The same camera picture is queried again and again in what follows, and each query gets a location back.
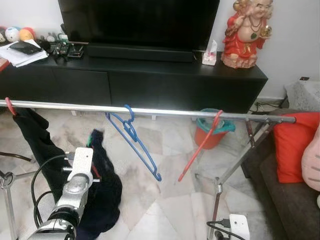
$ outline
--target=marble floor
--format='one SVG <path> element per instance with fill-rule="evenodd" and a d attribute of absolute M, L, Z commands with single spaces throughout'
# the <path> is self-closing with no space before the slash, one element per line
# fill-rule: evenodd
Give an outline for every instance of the marble floor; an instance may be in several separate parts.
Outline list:
<path fill-rule="evenodd" d="M 193 136 L 195 122 L 188 118 L 136 117 L 133 125 L 154 159 L 162 181 L 158 182 L 147 170 L 136 153 L 106 120 L 102 113 L 38 109 L 50 126 L 52 141 L 65 151 L 84 147 L 94 128 L 104 130 L 103 146 L 120 176 L 123 190 L 120 218 L 99 240 L 205 240 L 206 221 L 212 219 L 215 188 L 213 179 L 223 174 L 232 164 L 246 142 L 244 125 L 236 123 L 236 131 L 228 133 L 220 144 L 202 151 L 182 182 L 178 177 L 197 149 Z M 29 145 L 8 111 L 0 113 L 0 151 L 34 158 Z M 2 172 L 15 174 L 36 170 L 36 163 L 0 156 Z M 20 240 L 25 240 L 36 229 L 33 221 L 31 178 L 16 180 L 12 200 Z M 40 174 L 35 184 L 36 196 L 49 189 Z M 43 219 L 54 206 L 47 195 L 40 203 Z M 239 168 L 224 184 L 220 197 L 218 219 L 229 214 L 244 214 L 249 223 L 252 240 L 271 240 L 265 210 L 255 194 L 252 183 Z M 0 191 L 0 239 L 10 239 L 3 192 Z"/>

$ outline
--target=black tv cabinet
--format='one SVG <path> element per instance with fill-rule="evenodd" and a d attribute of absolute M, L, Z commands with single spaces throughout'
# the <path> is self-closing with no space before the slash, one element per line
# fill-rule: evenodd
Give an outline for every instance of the black tv cabinet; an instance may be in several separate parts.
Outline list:
<path fill-rule="evenodd" d="M 58 64 L 52 57 L 0 72 L 0 99 L 246 113 L 268 78 L 257 67 L 99 58 Z"/>

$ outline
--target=white wall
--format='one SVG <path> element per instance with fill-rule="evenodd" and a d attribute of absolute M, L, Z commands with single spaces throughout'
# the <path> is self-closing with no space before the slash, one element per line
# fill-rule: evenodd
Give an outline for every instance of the white wall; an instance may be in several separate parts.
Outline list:
<path fill-rule="evenodd" d="M 228 18 L 235 0 L 220 0 L 211 37 L 222 51 Z M 319 0 L 274 0 L 269 21 L 273 36 L 258 50 L 257 65 L 269 80 L 259 97 L 283 98 L 284 85 L 301 76 L 319 80 Z M 60 32 L 58 0 L 2 0 L 0 26 L 33 27 L 37 34 Z"/>

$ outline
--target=blue hanger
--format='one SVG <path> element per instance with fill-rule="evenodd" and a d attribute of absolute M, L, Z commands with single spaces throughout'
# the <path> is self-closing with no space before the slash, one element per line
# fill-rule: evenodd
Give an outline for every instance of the blue hanger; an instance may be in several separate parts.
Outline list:
<path fill-rule="evenodd" d="M 106 112 L 105 116 L 109 121 L 112 123 L 112 125 L 118 130 L 118 132 L 122 135 L 122 137 L 127 141 L 127 143 L 132 147 L 132 149 L 135 151 L 135 153 L 139 156 L 139 158 L 142 160 L 142 162 L 145 164 L 145 166 L 149 169 L 149 171 L 152 173 L 152 175 L 157 179 L 159 182 L 161 182 L 162 178 L 160 173 L 157 173 L 157 166 L 150 156 L 148 150 L 146 149 L 145 145 L 142 143 L 142 141 L 139 139 L 136 130 L 134 126 L 132 126 L 132 122 L 135 120 L 135 113 L 132 111 L 131 107 L 128 105 L 124 105 L 125 108 L 127 108 L 130 112 L 131 118 L 129 120 L 123 120 L 120 116 L 118 116 L 115 113 L 112 112 Z M 135 145 L 127 138 L 127 136 L 119 129 L 119 127 L 115 124 L 115 122 L 111 119 L 111 115 L 116 117 L 122 124 L 123 128 L 126 131 L 127 134 L 132 138 L 132 140 L 135 143 L 139 143 L 142 147 L 145 154 L 148 156 L 153 168 L 147 163 L 147 161 L 144 159 L 144 157 L 140 154 L 140 152 L 136 149 Z"/>

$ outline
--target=teal bucket lid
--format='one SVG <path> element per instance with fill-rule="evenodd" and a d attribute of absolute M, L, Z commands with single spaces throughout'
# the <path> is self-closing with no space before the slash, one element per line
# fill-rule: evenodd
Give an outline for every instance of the teal bucket lid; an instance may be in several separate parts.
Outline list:
<path fill-rule="evenodd" d="M 207 112 L 207 113 L 217 113 L 219 112 L 218 109 L 214 108 L 205 108 L 202 109 L 201 112 Z M 201 128 L 203 131 L 208 133 L 212 127 L 213 120 L 212 119 L 206 119 L 206 118 L 197 118 L 196 119 L 196 125 Z M 212 134 L 219 134 L 223 132 L 234 132 L 236 130 L 236 125 L 231 120 L 220 120 L 218 123 L 217 128 L 214 130 Z"/>

